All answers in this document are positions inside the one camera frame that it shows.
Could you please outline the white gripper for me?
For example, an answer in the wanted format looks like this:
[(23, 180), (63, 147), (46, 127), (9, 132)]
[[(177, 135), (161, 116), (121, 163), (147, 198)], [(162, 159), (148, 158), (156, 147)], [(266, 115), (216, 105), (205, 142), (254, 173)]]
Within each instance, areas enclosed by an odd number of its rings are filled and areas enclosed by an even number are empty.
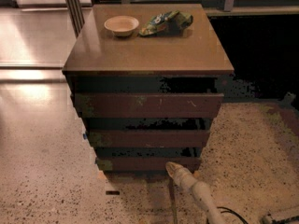
[(169, 176), (174, 179), (175, 184), (184, 191), (190, 191), (198, 182), (198, 179), (187, 168), (178, 163), (168, 161), (165, 169)]

